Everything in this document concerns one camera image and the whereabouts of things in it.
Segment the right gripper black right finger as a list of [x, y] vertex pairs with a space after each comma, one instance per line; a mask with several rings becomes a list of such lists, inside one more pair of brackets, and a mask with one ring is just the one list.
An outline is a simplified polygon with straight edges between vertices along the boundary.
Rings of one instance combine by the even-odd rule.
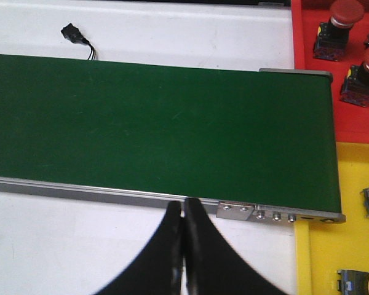
[[199, 199], [184, 201], [184, 242], [189, 294], [284, 294], [230, 246]]

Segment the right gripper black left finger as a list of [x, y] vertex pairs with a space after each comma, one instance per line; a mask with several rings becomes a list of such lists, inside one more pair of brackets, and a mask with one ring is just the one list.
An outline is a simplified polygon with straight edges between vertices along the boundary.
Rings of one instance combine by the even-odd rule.
[[171, 201], [137, 257], [98, 294], [180, 294], [183, 273], [181, 203]]

